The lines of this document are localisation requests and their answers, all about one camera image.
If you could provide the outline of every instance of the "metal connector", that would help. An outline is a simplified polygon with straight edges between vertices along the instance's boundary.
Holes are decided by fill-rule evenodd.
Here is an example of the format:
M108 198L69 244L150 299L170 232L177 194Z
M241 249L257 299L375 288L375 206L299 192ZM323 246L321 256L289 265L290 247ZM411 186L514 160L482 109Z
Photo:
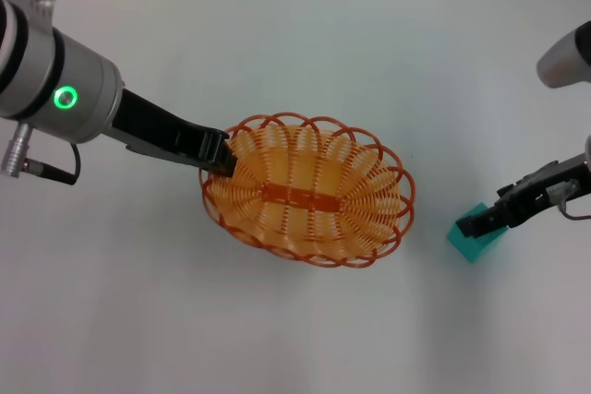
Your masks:
M18 177L27 158L27 151L29 150L30 135L33 128L29 124L19 123L17 130L12 140L8 142L8 148L2 159L2 166L0 170L3 175L9 177Z

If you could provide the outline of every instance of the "black cable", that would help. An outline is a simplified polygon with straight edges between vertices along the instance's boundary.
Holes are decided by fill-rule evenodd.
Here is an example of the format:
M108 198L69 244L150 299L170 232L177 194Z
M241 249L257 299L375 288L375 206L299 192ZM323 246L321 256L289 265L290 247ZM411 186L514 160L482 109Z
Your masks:
M571 214L566 212L566 200L564 200L562 203L560 203L560 205L558 206L558 211L560 211L561 214L564 217L566 217L569 221L591 221L591 215L589 215L589 216L572 216Z
M76 170L74 171L74 177L76 178L76 180L74 181L75 184L80 178L80 171L82 170L82 159L80 158L80 151L78 150L78 145L70 143L70 146L74 151L74 159L76 160Z
M48 165L42 161L35 161L33 159L26 159L23 165L22 171L41 177L42 179L53 180L65 185L75 185L80 178L80 171L82 170L82 160L80 159L80 151L78 147L70 143L72 150L74 151L74 159L76 160L76 169L74 173L68 173L59 168L55 168L53 165Z

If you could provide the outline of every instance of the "woven basket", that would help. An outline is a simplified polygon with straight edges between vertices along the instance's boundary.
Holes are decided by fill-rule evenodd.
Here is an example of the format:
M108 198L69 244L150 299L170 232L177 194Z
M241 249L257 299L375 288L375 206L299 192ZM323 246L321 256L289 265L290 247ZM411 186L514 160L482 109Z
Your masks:
M227 132L234 177L201 171L200 182L207 212L242 242L319 267L365 268L410 230L413 178L368 131L279 113Z

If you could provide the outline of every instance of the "white wall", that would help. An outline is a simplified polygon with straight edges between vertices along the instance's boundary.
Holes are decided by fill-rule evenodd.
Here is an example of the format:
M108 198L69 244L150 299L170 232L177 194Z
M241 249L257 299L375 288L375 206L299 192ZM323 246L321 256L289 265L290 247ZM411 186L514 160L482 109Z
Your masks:
M548 90L535 64L590 10L60 0L59 29L187 119L292 110L371 130L416 179L416 225L369 269L288 262L213 224L194 169L99 137L74 188L0 180L0 392L587 392L589 225L548 211L475 265L445 235L496 189L582 151L589 86ZM0 140L13 127L0 121ZM41 134L31 155L73 163Z

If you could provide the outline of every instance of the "white table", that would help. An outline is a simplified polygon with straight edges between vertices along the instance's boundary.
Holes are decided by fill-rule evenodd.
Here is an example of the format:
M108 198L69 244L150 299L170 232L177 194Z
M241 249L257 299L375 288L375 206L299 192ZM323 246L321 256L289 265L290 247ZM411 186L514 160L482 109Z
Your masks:
M591 87L548 90L535 66L590 11L591 0L59 0L60 30L187 119L225 128L296 111L374 132L416 179L416 224L366 270L281 260L209 220L196 170L99 137L81 147L74 188L0 181L0 391L586 392L591 224L549 210L475 265L445 235L498 188L582 152ZM1 122L0 139L13 127ZM42 134L31 156L72 163Z

